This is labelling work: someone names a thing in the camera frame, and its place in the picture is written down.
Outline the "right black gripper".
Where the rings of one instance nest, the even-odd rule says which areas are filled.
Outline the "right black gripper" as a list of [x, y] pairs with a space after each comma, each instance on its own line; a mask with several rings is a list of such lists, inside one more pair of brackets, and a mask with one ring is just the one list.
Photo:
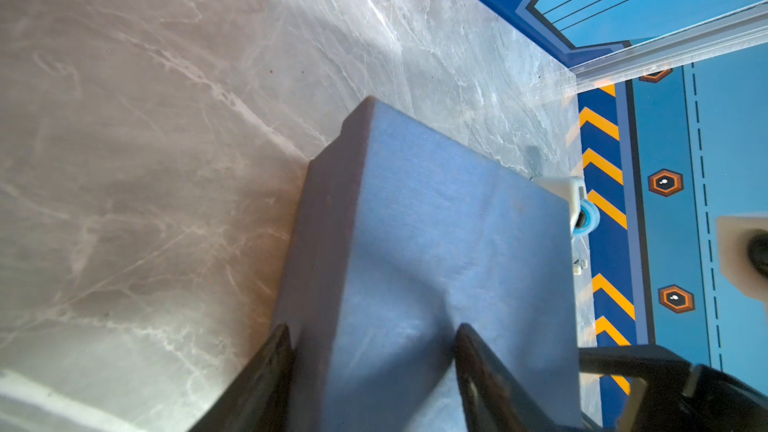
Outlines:
[[767, 396], [659, 345], [579, 349], [581, 372], [633, 378], [618, 431], [765, 431]]

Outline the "white tape dispenser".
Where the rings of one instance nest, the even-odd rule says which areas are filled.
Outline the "white tape dispenser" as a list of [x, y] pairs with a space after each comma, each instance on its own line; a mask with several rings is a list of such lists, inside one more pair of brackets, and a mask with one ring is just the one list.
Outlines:
[[574, 276], [581, 275], [589, 267], [587, 238], [600, 223], [600, 211], [587, 197], [584, 178], [533, 177], [532, 181], [568, 203], [572, 271]]

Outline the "right aluminium corner post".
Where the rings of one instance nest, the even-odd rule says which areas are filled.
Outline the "right aluminium corner post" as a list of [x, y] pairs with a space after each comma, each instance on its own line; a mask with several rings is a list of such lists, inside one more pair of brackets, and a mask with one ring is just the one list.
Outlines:
[[578, 93], [767, 42], [765, 0], [570, 69]]

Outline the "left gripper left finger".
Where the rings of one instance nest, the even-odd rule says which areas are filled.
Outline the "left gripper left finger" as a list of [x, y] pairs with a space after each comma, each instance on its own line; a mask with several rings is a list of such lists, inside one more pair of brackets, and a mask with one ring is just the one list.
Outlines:
[[283, 431], [294, 365], [289, 328], [279, 324], [191, 432]]

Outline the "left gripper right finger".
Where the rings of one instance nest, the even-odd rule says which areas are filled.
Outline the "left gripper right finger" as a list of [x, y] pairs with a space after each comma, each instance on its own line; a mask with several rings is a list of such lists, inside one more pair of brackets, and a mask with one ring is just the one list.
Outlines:
[[553, 431], [545, 414], [468, 323], [455, 336], [455, 368], [469, 431]]

